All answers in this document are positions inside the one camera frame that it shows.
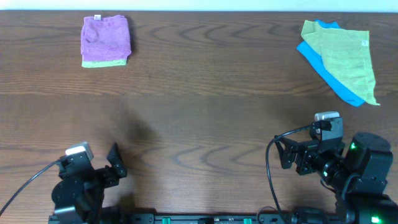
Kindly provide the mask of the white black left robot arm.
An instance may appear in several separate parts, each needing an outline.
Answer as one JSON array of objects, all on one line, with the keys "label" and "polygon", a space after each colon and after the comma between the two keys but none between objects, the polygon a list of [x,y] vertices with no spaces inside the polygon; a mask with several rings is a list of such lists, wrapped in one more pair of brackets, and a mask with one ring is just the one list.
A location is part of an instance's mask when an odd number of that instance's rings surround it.
[{"label": "white black left robot arm", "polygon": [[124,223],[118,207],[103,207],[104,190],[117,186],[127,169],[113,143],[107,155],[110,165],[94,169],[94,155],[87,142],[73,145],[57,162],[61,181],[52,190],[54,215],[60,223]]}]

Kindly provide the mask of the purple microfiber cloth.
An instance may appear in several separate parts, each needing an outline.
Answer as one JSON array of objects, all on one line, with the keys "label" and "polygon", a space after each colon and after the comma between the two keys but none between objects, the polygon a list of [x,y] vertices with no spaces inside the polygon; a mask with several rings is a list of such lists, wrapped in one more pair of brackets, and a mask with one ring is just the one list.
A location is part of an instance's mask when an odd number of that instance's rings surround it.
[{"label": "purple microfiber cloth", "polygon": [[127,19],[122,15],[85,17],[80,50],[82,61],[127,60],[132,53]]}]

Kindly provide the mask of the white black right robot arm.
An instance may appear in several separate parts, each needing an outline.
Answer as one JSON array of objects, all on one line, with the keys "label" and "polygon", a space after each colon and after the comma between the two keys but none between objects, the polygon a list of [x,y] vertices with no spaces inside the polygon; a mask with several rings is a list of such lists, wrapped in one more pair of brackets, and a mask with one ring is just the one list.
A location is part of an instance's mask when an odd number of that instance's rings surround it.
[{"label": "white black right robot arm", "polygon": [[392,165],[391,145],[371,133],[357,133],[342,155],[341,137],[275,142],[283,169],[295,163],[299,175],[317,173],[335,194],[339,223],[397,223],[397,203],[384,193]]}]

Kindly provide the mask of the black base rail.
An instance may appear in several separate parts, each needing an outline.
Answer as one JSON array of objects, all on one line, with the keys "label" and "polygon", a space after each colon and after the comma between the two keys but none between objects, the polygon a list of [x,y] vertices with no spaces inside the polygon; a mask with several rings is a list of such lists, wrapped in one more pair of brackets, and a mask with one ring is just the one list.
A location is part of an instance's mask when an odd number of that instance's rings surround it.
[{"label": "black base rail", "polygon": [[105,218],[100,223],[128,223],[128,224],[265,224],[283,223],[277,214],[263,213],[255,215],[154,215],[151,213],[135,213],[124,218]]}]

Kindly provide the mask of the folded green cloth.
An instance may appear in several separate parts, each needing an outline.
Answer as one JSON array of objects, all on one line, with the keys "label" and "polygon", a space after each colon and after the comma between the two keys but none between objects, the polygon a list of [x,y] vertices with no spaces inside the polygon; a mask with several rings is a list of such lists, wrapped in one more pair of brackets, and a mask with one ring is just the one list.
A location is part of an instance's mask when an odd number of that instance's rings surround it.
[{"label": "folded green cloth", "polygon": [[125,66],[127,60],[107,60],[107,61],[82,61],[81,66],[83,68],[103,68],[103,67],[115,67],[115,66]]}]

